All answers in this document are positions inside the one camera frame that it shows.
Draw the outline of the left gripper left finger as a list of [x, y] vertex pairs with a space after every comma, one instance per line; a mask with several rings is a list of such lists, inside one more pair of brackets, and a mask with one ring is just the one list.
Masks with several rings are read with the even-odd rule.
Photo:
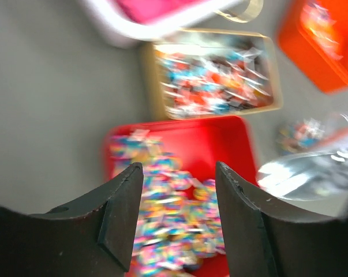
[[0, 276], [124, 276], [142, 187], [143, 167], [133, 163], [45, 214], [0, 206]]

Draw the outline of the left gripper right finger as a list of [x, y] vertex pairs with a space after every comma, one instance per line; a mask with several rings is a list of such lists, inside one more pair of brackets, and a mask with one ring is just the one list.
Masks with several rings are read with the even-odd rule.
[[215, 183], [231, 276], [348, 276], [348, 214], [291, 205], [223, 162]]

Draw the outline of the silver metal scoop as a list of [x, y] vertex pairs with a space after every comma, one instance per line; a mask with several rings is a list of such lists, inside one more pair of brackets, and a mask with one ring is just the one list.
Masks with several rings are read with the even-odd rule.
[[262, 165], [257, 184], [285, 200], [312, 201], [348, 192], [348, 147], [288, 155]]

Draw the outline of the red candy tray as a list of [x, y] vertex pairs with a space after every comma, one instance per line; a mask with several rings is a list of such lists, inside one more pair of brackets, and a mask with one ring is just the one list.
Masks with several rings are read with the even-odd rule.
[[254, 184], [246, 122], [225, 116], [119, 126], [103, 143], [106, 179], [144, 169], [129, 276], [227, 276], [215, 167], [226, 163]]

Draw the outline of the gold candy tin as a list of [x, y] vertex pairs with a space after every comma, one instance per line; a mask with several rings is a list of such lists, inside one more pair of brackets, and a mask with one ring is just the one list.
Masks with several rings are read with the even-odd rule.
[[283, 104], [275, 49], [260, 33], [183, 29], [142, 47], [152, 117], [244, 115]]

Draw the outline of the orange candy tray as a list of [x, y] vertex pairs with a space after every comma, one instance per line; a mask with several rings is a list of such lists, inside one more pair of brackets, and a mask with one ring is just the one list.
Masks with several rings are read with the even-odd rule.
[[291, 1], [277, 39], [319, 90], [348, 88], [348, 1]]

